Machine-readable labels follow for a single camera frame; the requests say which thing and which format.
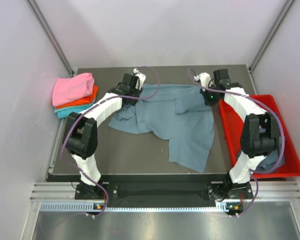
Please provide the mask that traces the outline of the grey-blue polo shirt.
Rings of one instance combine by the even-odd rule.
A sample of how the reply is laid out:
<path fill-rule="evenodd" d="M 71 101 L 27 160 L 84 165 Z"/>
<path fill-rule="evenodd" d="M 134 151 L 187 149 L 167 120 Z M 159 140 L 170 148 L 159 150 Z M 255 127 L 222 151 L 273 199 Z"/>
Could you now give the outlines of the grey-blue polo shirt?
<path fill-rule="evenodd" d="M 130 134 L 154 133 L 169 142 L 169 161 L 203 173 L 214 142 L 214 116 L 200 87 L 143 86 L 142 100 L 116 111 L 108 126 Z"/>

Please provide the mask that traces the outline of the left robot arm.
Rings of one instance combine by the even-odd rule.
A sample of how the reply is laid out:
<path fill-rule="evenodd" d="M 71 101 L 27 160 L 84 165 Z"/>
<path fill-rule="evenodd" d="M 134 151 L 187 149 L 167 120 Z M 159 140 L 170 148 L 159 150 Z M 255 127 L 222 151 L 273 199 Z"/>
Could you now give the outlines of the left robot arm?
<path fill-rule="evenodd" d="M 137 69 L 126 73 L 116 87 L 87 110 L 72 112 L 66 119 L 62 143 L 79 168 L 80 184 L 77 190 L 92 198 L 99 198 L 104 191 L 101 173 L 95 160 L 98 146 L 98 126 L 125 105 L 135 105 L 143 91 L 146 76 Z"/>

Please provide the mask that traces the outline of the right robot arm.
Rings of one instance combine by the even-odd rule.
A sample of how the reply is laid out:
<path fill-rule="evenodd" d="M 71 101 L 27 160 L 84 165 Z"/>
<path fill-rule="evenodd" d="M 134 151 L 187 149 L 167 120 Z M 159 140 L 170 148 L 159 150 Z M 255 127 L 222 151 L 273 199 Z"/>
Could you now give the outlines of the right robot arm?
<path fill-rule="evenodd" d="M 283 126 L 269 107 L 250 97 L 238 82 L 232 82 L 227 69 L 194 76 L 200 84 L 200 93 L 207 106 L 220 100 L 228 104 L 240 117 L 243 127 L 240 135 L 240 152 L 234 167 L 226 174 L 222 190 L 235 198 L 248 189 L 253 171 L 272 152 L 281 150 Z"/>

